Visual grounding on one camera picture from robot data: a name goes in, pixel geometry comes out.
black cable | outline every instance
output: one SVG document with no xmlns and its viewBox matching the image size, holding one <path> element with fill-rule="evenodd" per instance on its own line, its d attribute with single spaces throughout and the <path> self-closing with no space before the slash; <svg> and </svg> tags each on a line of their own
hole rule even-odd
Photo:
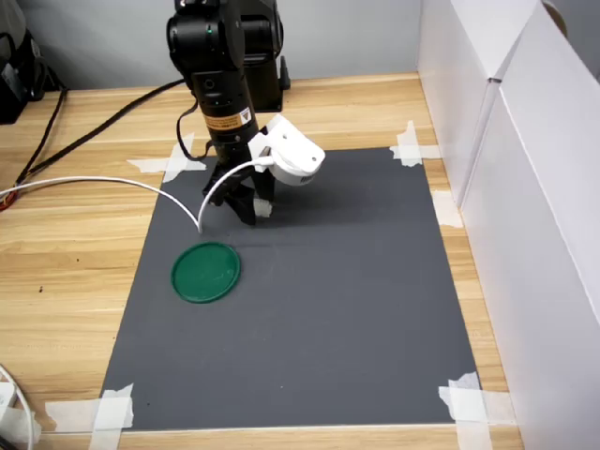
<svg viewBox="0 0 600 450">
<path fill-rule="evenodd" d="M 126 105 L 124 108 L 122 108 L 119 112 L 114 114 L 111 118 L 109 118 L 107 121 L 105 121 L 103 124 L 101 124 L 99 127 L 94 128 L 92 131 L 87 133 L 85 136 L 83 136 L 80 139 L 78 139 L 77 141 L 71 143 L 70 145 L 68 145 L 67 147 L 62 149 L 60 152 L 56 153 L 55 155 L 49 157 L 48 159 L 46 159 L 42 162 L 40 162 L 37 166 L 35 166 L 33 169 L 31 169 L 31 166 L 36 161 L 36 159 L 38 158 L 39 154 L 41 153 L 44 145 L 46 144 L 46 141 L 48 140 L 48 137 L 50 136 L 50 132 L 52 131 L 54 121 L 56 120 L 56 116 L 58 115 L 60 108 L 67 97 L 68 89 L 66 89 L 66 87 L 60 82 L 60 80 L 58 80 L 58 77 L 55 77 L 54 81 L 61 87 L 61 93 L 58 98 L 58 102 L 56 103 L 56 107 L 54 108 L 54 112 L 52 113 L 50 122 L 48 122 L 48 125 L 46 126 L 46 130 L 44 131 L 44 136 L 42 137 L 42 140 L 39 143 L 39 146 L 37 147 L 34 154 L 29 158 L 27 165 L 25 166 L 25 168 L 22 170 L 21 174 L 17 178 L 15 185 L 21 184 L 29 175 L 41 172 L 42 170 L 44 170 L 47 167 L 54 164 L 54 162 L 65 157 L 66 155 L 68 155 L 70 152 L 75 150 L 77 147 L 79 147 L 82 144 L 95 138 L 98 134 L 100 134 L 106 128 L 113 125 L 117 120 L 121 119 L 123 116 L 130 113 L 132 110 L 136 109 L 138 106 L 142 105 L 144 102 L 146 102 L 149 99 L 156 97 L 158 94 L 161 94 L 161 93 L 184 82 L 183 79 L 176 80 L 174 82 L 168 82 L 167 84 L 164 84 L 164 85 L 158 87 L 157 89 L 141 96 L 140 98 L 133 100 L 131 103 Z M 208 153 L 209 148 L 210 148 L 210 142 L 206 145 L 206 153 Z M 9 207 L 16 202 L 17 198 L 18 198 L 17 192 L 11 192 L 7 196 L 5 196 L 3 199 L 0 199 L 0 212 L 9 209 Z"/>
<path fill-rule="evenodd" d="M 0 448 L 2 450 L 19 450 L 14 444 L 10 443 L 2 436 L 0 436 Z"/>
<path fill-rule="evenodd" d="M 186 145 L 184 144 L 184 140 L 181 138 L 181 120 L 184 117 L 192 114 L 197 109 L 198 109 L 198 100 L 196 100 L 194 102 L 194 106 L 192 106 L 190 109 L 188 109 L 187 111 L 185 111 L 183 114 L 181 114 L 179 116 L 179 118 L 177 119 L 177 125 L 175 127 L 175 131 L 177 133 L 177 141 L 179 142 L 179 146 L 181 147 L 181 151 L 184 153 L 184 155 L 186 156 L 186 158 L 189 159 L 190 161 L 202 161 L 203 159 L 205 159 L 206 156 L 208 155 L 208 150 L 213 145 L 212 141 L 207 142 L 206 143 L 206 149 L 204 150 L 204 155 L 202 155 L 201 157 L 193 157 L 189 153 L 188 148 L 186 147 Z"/>
<path fill-rule="evenodd" d="M 56 162 L 59 159 L 65 157 L 66 155 L 68 155 L 69 153 L 71 153 L 73 150 L 75 150 L 77 147 L 79 147 L 79 146 L 83 145 L 84 143 L 87 143 L 88 141 L 94 139 L 98 134 L 100 134 L 106 128 L 108 128 L 111 125 L 113 125 L 119 119 L 123 118 L 123 116 L 125 116 L 126 114 L 128 114 L 131 111 L 135 110 L 137 107 L 139 107 L 140 105 L 142 105 L 143 103 L 145 103 L 149 99 L 154 98 L 158 94 L 161 94 L 161 93 L 163 93 L 163 92 L 165 92 L 165 91 L 167 91 L 167 90 L 169 90 L 169 89 L 171 89 L 171 88 L 173 88 L 173 87 L 175 87 L 175 86 L 177 86 L 177 85 L 179 85 L 179 84 L 181 84 L 183 82 L 184 82 L 183 79 L 182 80 L 177 80 L 177 81 L 174 81 L 174 82 L 168 82 L 167 84 L 164 84 L 164 85 L 158 87 L 154 91 L 151 91 L 151 92 L 149 92 L 149 93 L 141 96 L 140 98 L 137 98 L 137 99 L 133 100 L 131 103 L 129 103 L 128 105 L 126 105 L 120 111 L 118 111 L 117 113 L 115 113 L 111 118 L 109 118 L 108 120 L 106 120 L 103 124 L 101 124 L 100 126 L 94 128 L 92 131 L 90 131 L 86 135 L 82 136 L 77 141 L 69 144 L 68 146 L 66 146 L 65 148 L 63 148 L 60 152 L 56 153 L 55 155 L 52 155 L 51 157 L 49 157 L 45 161 L 40 162 L 37 166 L 35 166 L 33 169 L 31 169 L 29 171 L 28 175 L 32 175 L 34 173 L 38 173 L 38 172 L 46 169 L 47 167 L 53 165 L 54 162 Z"/>
<path fill-rule="evenodd" d="M 29 172 L 29 169 L 31 169 L 31 166 L 34 165 L 34 162 L 36 162 L 36 159 L 38 159 L 39 154 L 41 153 L 42 149 L 44 148 L 44 145 L 46 145 L 46 141 L 48 141 L 50 132 L 53 129 L 54 121 L 56 120 L 56 116 L 58 115 L 58 112 L 60 111 L 61 106 L 63 105 L 63 103 L 65 102 L 65 99 L 67 98 L 67 92 L 68 92 L 67 89 L 63 89 L 60 91 L 60 96 L 58 98 L 58 102 L 56 103 L 56 107 L 54 108 L 54 112 L 52 113 L 52 117 L 50 118 L 50 122 L 48 122 L 48 125 L 46 126 L 46 130 L 44 131 L 44 136 L 41 138 L 41 141 L 39 142 L 39 145 L 37 146 L 37 149 L 34 152 L 34 154 L 29 158 L 27 165 L 25 165 L 25 167 L 21 171 L 21 174 L 17 177 L 17 183 L 16 183 L 17 185 L 22 183 L 24 181 L 24 179 L 27 177 L 27 173 Z"/>
</svg>

white cable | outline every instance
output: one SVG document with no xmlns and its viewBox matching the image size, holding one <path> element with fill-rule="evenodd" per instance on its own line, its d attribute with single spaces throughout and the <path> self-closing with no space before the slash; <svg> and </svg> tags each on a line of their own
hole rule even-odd
<svg viewBox="0 0 600 450">
<path fill-rule="evenodd" d="M 152 190 L 153 192 L 156 192 L 157 194 L 160 194 L 160 195 L 168 198 L 173 203 L 175 203 L 177 206 L 179 206 L 184 211 L 184 213 L 186 213 L 187 216 L 189 218 L 191 218 L 191 220 L 192 220 L 192 222 L 194 222 L 194 225 L 196 226 L 196 228 L 198 228 L 198 226 L 199 226 L 198 222 L 196 221 L 196 218 L 191 213 L 191 211 L 189 211 L 184 206 L 183 203 L 181 203 L 177 199 L 175 199 L 173 195 L 165 192 L 164 190 L 160 190 L 155 187 L 145 185 L 144 183 L 140 183 L 138 181 L 127 180 L 125 178 L 114 178 L 111 176 L 64 176 L 61 178 L 52 178 L 50 180 L 34 181 L 33 183 L 27 183 L 25 185 L 18 185 L 16 187 L 12 187 L 7 190 L 2 190 L 2 191 L 0 191 L 0 198 L 4 195 L 9 194 L 10 192 L 14 192 L 16 190 L 33 188 L 35 186 L 59 185 L 61 183 L 71 183 L 71 182 L 75 182 L 75 181 L 108 181 L 108 182 L 113 182 L 113 183 L 125 183 L 127 185 L 133 185 L 133 186 L 137 186 L 139 188 Z"/>
<path fill-rule="evenodd" d="M 0 364 L 0 373 L 4 375 L 4 377 L 15 386 L 15 391 L 17 392 L 17 397 L 22 404 L 22 408 L 25 411 L 25 416 L 27 417 L 27 450 L 33 450 L 34 448 L 34 416 L 31 414 L 31 409 L 29 408 L 29 403 L 25 399 L 23 392 L 21 392 L 21 388 L 13 380 L 8 371 Z"/>
<path fill-rule="evenodd" d="M 272 166 L 273 164 L 275 164 L 273 157 L 257 157 L 256 159 L 252 159 L 251 161 L 245 162 L 243 164 L 240 164 L 239 166 L 234 167 L 233 169 L 231 169 L 230 171 L 225 173 L 221 178 L 219 178 L 219 180 L 215 183 L 215 185 L 212 186 L 211 189 L 208 191 L 208 193 L 206 194 L 206 197 L 204 197 L 204 202 L 202 202 L 202 206 L 200 207 L 200 212 L 198 213 L 198 220 L 197 220 L 198 233 L 203 232 L 203 214 L 204 214 L 204 210 L 206 209 L 206 205 L 208 205 L 210 203 L 210 199 L 213 196 L 213 194 L 215 194 L 215 192 L 217 191 L 219 186 L 221 186 L 223 183 L 225 183 L 225 180 L 227 180 L 227 178 L 232 176 L 234 173 L 238 173 L 238 172 L 244 170 L 246 167 L 250 167 L 250 166 L 268 167 L 268 166 Z"/>
</svg>

gray wall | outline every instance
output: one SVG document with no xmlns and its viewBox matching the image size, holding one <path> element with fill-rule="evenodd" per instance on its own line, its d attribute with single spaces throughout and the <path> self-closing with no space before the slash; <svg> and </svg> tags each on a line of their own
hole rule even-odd
<svg viewBox="0 0 600 450">
<path fill-rule="evenodd" d="M 552 0 L 562 14 L 569 42 L 593 76 L 600 79 L 600 1 Z"/>
<path fill-rule="evenodd" d="M 421 0 L 279 0 L 291 76 L 416 70 Z M 172 0 L 19 0 L 27 26 L 76 89 L 166 83 Z"/>
</svg>

yellow label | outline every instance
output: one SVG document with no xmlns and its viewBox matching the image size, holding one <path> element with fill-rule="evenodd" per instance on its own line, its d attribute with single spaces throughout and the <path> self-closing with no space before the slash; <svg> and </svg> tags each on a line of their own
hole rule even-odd
<svg viewBox="0 0 600 450">
<path fill-rule="evenodd" d="M 206 125 L 216 131 L 227 131 L 240 128 L 247 124 L 251 118 L 252 113 L 250 112 L 250 108 L 246 108 L 238 114 L 228 115 L 227 117 L 211 117 L 209 115 L 204 115 Z"/>
</svg>

black device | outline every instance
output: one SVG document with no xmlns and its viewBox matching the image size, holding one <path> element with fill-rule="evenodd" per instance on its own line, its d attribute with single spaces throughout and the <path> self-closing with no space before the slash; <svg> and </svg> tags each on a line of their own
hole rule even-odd
<svg viewBox="0 0 600 450">
<path fill-rule="evenodd" d="M 28 101 L 39 101 L 47 91 L 62 84 L 26 31 L 19 47 L 8 32 L 0 33 L 10 48 L 9 58 L 0 57 L 0 125 L 17 121 Z"/>
<path fill-rule="evenodd" d="M 255 111 L 281 111 L 282 91 L 290 87 L 283 58 L 280 78 L 277 70 L 283 26 L 276 0 L 174 3 L 176 12 L 167 24 L 171 59 L 196 98 L 186 114 L 200 107 L 211 136 L 207 149 L 217 150 L 217 166 L 202 191 L 206 195 L 226 172 L 251 160 L 248 142 L 259 132 Z M 248 178 L 254 188 L 242 184 Z M 275 178 L 249 167 L 223 183 L 212 203 L 228 204 L 244 223 L 254 225 L 255 195 L 273 201 Z"/>
</svg>

